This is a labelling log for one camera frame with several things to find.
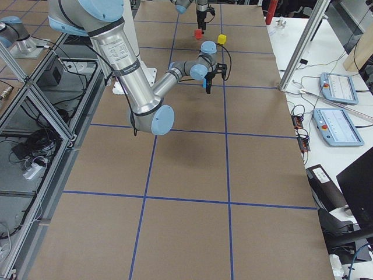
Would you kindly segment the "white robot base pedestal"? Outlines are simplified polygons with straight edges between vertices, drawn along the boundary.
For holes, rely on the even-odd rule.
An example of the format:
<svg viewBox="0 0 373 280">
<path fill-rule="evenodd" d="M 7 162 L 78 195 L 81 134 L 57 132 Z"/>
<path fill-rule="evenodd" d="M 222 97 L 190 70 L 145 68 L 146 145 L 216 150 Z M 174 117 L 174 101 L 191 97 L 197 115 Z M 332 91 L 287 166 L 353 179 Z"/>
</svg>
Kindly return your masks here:
<svg viewBox="0 0 373 280">
<path fill-rule="evenodd" d="M 124 33 L 129 41 L 129 45 L 132 47 L 135 56 L 140 62 L 140 67 L 144 72 L 144 75 L 150 85 L 152 87 L 155 84 L 157 69 L 151 68 L 145 64 L 145 62 L 141 59 L 138 40 L 135 31 L 135 25 L 133 22 L 133 13 L 131 8 L 130 1 L 113 1 L 113 4 L 116 3 L 117 5 L 122 5 L 122 17 L 124 18 Z"/>
</svg>

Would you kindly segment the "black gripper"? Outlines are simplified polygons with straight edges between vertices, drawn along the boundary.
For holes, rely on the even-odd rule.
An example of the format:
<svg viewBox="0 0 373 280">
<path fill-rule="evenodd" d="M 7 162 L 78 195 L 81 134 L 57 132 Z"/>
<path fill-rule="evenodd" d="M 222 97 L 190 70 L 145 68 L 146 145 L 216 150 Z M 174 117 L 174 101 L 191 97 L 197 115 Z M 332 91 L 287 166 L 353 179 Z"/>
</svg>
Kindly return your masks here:
<svg viewBox="0 0 373 280">
<path fill-rule="evenodd" d="M 204 35 L 205 30 L 206 30 L 205 20 L 206 20 L 206 17 L 207 17 L 207 11 L 206 10 L 204 10 L 204 11 L 197 10 L 196 15 L 197 15 L 198 29 L 200 30 L 201 34 Z"/>
<path fill-rule="evenodd" d="M 216 73 L 217 73 L 217 69 L 216 69 L 216 67 L 214 66 L 214 67 L 212 68 L 212 70 L 209 71 L 209 72 L 206 74 L 206 83 L 207 83 L 207 88 L 205 89 L 206 94 L 210 94 L 210 93 L 211 93 L 212 80 L 213 80 L 214 77 L 216 76 Z"/>
</svg>

